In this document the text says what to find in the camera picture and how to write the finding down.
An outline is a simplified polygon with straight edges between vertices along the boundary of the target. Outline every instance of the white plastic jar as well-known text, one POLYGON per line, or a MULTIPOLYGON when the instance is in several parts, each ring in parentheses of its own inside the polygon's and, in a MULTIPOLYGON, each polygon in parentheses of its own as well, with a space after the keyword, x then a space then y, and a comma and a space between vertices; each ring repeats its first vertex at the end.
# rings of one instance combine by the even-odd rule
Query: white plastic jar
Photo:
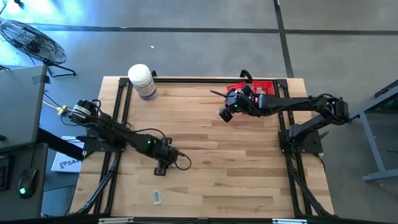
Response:
POLYGON ((129 69, 128 77, 141 99, 153 100, 157 96, 154 80, 146 65, 133 65, 129 69))

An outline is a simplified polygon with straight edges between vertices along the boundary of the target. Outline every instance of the wooden table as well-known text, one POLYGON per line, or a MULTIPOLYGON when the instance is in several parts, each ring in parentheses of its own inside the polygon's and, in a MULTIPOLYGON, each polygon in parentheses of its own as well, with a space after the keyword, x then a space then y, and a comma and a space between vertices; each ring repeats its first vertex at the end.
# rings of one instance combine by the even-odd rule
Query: wooden table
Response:
MULTIPOLYGON (((105 113, 113 113, 119 78, 103 79, 99 99, 105 113)), ((303 79, 287 81, 290 96, 307 95, 303 79)), ((154 176, 156 161, 128 147, 122 154, 112 216, 294 216, 285 157, 279 152, 277 130, 280 127, 276 115, 257 118, 235 114, 225 123, 218 116, 224 99, 209 90, 226 92, 226 85, 157 83, 159 95, 153 101, 142 101, 133 91, 128 116, 132 128, 160 129, 173 138, 174 146, 191 158, 192 168, 187 171, 171 168, 165 177, 154 176), (154 205, 153 190, 160 191, 161 205, 154 205)), ((294 117, 296 123, 302 123, 311 118, 311 113, 294 112, 294 117)), ((77 211, 97 187, 103 157, 103 152, 96 152, 83 161, 71 212, 77 211)), ((323 207, 333 213, 319 158, 311 154, 302 157, 309 189, 323 207)), ((186 160, 180 162, 181 166, 187 165, 186 160)), ((297 194, 304 211, 302 193, 297 194)))

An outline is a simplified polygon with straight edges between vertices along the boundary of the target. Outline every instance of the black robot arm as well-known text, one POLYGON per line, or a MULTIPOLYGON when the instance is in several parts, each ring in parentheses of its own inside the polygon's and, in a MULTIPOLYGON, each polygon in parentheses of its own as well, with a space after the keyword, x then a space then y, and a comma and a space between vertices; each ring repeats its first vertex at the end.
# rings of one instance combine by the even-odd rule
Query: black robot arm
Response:
POLYGON ((255 94, 248 85, 241 91, 235 89, 222 95, 226 98, 225 108, 220 116, 229 122, 234 113, 243 113, 250 116, 270 116, 279 111, 316 111, 318 116, 303 124, 293 124, 289 131, 290 142, 300 144, 306 136, 326 125, 341 125, 348 122, 348 105, 341 98, 329 94, 319 96, 279 98, 274 95, 255 94))
POLYGON ((102 112, 92 101, 80 100, 71 110, 69 118, 72 122, 90 128, 97 133, 95 136, 77 137, 83 142, 93 144, 95 147, 92 148, 96 151, 123 151, 128 142, 137 152, 158 160, 158 167, 154 171, 155 175, 165 175, 167 168, 176 164, 178 156, 186 157, 184 153, 171 145, 172 139, 167 138, 161 131, 151 128, 133 131, 102 112), (160 132, 163 138, 159 139, 150 134, 139 133, 149 130, 160 132))

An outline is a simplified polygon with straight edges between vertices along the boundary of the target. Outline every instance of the computer mouse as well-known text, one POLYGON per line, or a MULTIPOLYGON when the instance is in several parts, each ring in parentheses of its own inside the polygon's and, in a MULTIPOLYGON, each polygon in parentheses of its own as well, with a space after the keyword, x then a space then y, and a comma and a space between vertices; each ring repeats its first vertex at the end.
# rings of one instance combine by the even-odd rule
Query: computer mouse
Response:
POLYGON ((27 199, 36 191, 36 168, 26 169, 21 173, 18 181, 18 194, 21 198, 27 199))

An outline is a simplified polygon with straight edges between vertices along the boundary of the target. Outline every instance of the concrete floor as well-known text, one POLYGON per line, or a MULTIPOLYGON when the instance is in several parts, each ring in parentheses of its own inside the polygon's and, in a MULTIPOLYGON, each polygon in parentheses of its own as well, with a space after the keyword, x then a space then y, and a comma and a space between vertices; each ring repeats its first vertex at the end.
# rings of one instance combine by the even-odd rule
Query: concrete floor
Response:
MULTIPOLYGON (((63 26, 278 28, 273 0, 118 0, 117 4, 111 0, 24 2, 25 8, 21 10, 10 1, 0 18, 63 26)), ((279 2, 286 29, 398 29, 398 2, 395 0, 279 2)), ((96 98, 103 76, 127 75, 128 68, 135 63, 147 64, 157 70, 158 75, 238 76, 245 68, 254 77, 287 77, 279 34, 44 32, 65 49, 68 58, 64 66, 75 69, 78 74, 52 78, 51 85, 46 87, 49 95, 63 105, 96 98)), ((370 100, 374 92, 398 77, 398 35, 289 34, 286 39, 294 77, 305 79, 308 93, 342 96, 351 110, 370 100)), ((32 65, 26 55, 6 42, 0 42, 0 52, 1 65, 32 65)), ((373 119, 371 124, 375 134, 383 136, 387 128, 378 126, 377 120, 373 119)), ((62 125, 59 117, 46 106, 40 125, 58 136, 79 135, 85 131, 62 125)), ((322 140, 324 160, 336 214, 397 222, 398 179, 369 184, 362 181, 363 174, 375 172, 377 168, 361 123, 355 121, 326 127, 326 130, 331 133, 322 140)), ((76 175, 50 172, 54 156, 54 152, 49 153, 42 211, 63 215, 76 175), (50 206, 55 198, 59 198, 59 207, 50 206)), ((398 160, 398 154, 384 157, 386 166, 397 168, 394 161, 398 160)))

